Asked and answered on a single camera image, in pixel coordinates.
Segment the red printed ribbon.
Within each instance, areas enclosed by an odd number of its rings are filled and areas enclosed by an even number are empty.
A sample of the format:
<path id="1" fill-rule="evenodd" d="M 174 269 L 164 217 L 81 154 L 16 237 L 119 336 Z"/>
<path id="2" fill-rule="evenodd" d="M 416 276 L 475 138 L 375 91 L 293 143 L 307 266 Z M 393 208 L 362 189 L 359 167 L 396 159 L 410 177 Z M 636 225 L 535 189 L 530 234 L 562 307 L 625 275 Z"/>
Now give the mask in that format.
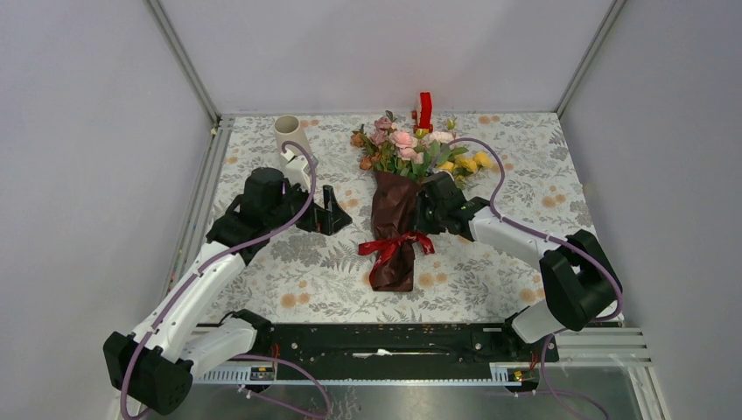
<path id="1" fill-rule="evenodd" d="M 379 272 L 381 266 L 384 263 L 389 262 L 395 252 L 407 242 L 419 242 L 423 248 L 423 253 L 425 255 L 435 253 L 435 248 L 431 239 L 426 234 L 422 234 L 419 232 L 408 232 L 396 238 L 367 241 L 358 245 L 357 253 L 359 256 L 368 256 L 370 254 L 376 253 L 374 266 L 369 273 L 370 284 L 372 284 L 375 280 L 375 275 Z"/>

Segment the brown flower bouquet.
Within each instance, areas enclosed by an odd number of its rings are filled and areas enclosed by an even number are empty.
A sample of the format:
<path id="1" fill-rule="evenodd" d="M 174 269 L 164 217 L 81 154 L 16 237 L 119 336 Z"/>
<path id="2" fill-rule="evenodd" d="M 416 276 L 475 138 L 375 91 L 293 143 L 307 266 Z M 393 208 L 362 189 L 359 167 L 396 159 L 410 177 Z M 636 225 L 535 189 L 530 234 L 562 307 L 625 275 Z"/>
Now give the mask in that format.
<path id="1" fill-rule="evenodd" d="M 376 183 L 371 209 L 373 241 L 414 232 L 417 195 L 429 165 L 450 173 L 458 188 L 465 185 L 466 178 L 493 166 L 493 160 L 484 152 L 469 156 L 465 146 L 450 148 L 457 138 L 455 128 L 456 122 L 448 120 L 444 131 L 410 133 L 399 128 L 394 114 L 386 111 L 374 121 L 371 132 L 364 125 L 353 131 L 351 144 L 365 152 L 359 167 L 371 171 Z M 381 266 L 370 284 L 374 291 L 413 290 L 414 244 L 403 244 Z"/>

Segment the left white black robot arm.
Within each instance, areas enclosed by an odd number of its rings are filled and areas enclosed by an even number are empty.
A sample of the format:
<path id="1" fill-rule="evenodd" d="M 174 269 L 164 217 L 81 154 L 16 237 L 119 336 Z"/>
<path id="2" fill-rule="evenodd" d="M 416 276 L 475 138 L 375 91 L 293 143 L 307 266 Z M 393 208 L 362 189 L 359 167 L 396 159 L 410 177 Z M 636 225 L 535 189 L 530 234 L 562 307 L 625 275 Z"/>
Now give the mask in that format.
<path id="1" fill-rule="evenodd" d="M 111 384 L 121 392 L 122 417 L 131 417 L 130 398 L 147 411 L 169 415 L 186 399 L 197 377 L 237 354 L 259 360 L 269 353 L 270 334 L 243 316 L 195 341 L 189 337 L 207 307 L 271 237 L 292 226 L 334 235 L 352 223 L 330 185 L 322 188 L 324 204 L 314 202 L 316 185 L 314 180 L 308 185 L 291 183 L 278 169 L 252 171 L 166 298 L 129 334 L 108 336 L 102 351 Z"/>

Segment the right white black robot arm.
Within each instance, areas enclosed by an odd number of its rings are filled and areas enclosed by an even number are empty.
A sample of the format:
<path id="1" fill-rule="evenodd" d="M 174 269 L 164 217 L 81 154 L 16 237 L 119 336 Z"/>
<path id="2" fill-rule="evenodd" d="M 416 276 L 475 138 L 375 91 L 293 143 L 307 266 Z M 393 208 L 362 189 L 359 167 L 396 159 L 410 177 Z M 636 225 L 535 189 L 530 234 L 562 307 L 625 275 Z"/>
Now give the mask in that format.
<path id="1" fill-rule="evenodd" d="M 579 230 L 561 239 L 511 220 L 486 199 L 466 199 L 445 172 L 424 180 L 413 229 L 485 243 L 539 270 L 544 299 L 505 322 L 501 346 L 510 359 L 522 361 L 538 340 L 563 330 L 578 332 L 620 305 L 622 287 L 594 234 Z"/>

